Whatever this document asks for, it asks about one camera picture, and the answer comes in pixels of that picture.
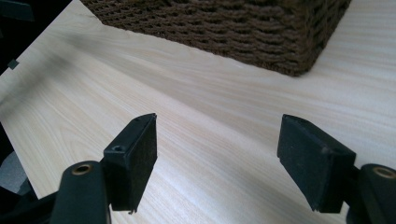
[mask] wicker basket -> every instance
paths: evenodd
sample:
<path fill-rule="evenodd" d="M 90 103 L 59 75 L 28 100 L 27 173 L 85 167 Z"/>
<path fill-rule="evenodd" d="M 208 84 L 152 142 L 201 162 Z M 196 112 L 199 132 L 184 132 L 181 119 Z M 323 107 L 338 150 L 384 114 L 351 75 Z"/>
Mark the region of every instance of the wicker basket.
<path fill-rule="evenodd" d="M 297 76 L 326 46 L 350 0 L 81 0 L 110 26 Z"/>

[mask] clamp jaw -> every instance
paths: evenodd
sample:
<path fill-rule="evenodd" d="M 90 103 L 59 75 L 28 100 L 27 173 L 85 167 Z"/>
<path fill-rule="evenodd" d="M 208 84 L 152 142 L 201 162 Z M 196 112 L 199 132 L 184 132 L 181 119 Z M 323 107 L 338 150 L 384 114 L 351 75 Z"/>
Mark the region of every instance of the clamp jaw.
<path fill-rule="evenodd" d="M 284 115 L 277 156 L 312 210 L 339 213 L 346 223 L 396 223 L 396 171 L 377 164 L 359 170 L 356 153 L 313 123 Z"/>

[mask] wooden table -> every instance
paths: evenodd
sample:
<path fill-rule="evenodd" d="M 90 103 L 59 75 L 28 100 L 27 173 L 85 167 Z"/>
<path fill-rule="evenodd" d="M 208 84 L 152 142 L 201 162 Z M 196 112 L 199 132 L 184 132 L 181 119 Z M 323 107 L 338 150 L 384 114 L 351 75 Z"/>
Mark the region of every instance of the wooden table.
<path fill-rule="evenodd" d="M 396 2 L 353 0 L 311 72 L 292 78 L 101 24 L 72 4 L 0 76 L 0 119 L 39 197 L 158 115 L 137 214 L 114 223 L 344 223 L 313 213 L 276 157 L 282 114 L 395 167 Z"/>

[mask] black plastic part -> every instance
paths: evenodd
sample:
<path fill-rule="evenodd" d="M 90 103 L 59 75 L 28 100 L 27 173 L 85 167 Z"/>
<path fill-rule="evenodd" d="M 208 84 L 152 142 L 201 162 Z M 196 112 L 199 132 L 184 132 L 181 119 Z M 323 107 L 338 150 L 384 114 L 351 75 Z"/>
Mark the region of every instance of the black plastic part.
<path fill-rule="evenodd" d="M 31 6 L 21 0 L 0 0 L 0 16 L 20 21 L 35 20 Z"/>
<path fill-rule="evenodd" d="M 277 156 L 312 210 L 339 213 L 356 154 L 311 122 L 284 115 Z"/>
<path fill-rule="evenodd" d="M 105 149 L 101 163 L 114 211 L 137 211 L 157 160 L 156 118 L 133 119 Z"/>
<path fill-rule="evenodd" d="M 359 175 L 359 188 L 373 223 L 396 223 L 395 170 L 377 164 L 363 165 Z"/>
<path fill-rule="evenodd" d="M 2 224 L 42 224 L 50 222 L 56 193 L 52 193 L 38 201 L 16 208 L 10 213 L 0 216 Z"/>
<path fill-rule="evenodd" d="M 64 171 L 50 223 L 111 223 L 100 162 L 83 161 Z"/>
<path fill-rule="evenodd" d="M 0 122 L 0 166 L 6 157 L 13 151 L 14 147 L 12 147 L 6 134 L 6 130 L 4 130 L 3 124 Z"/>

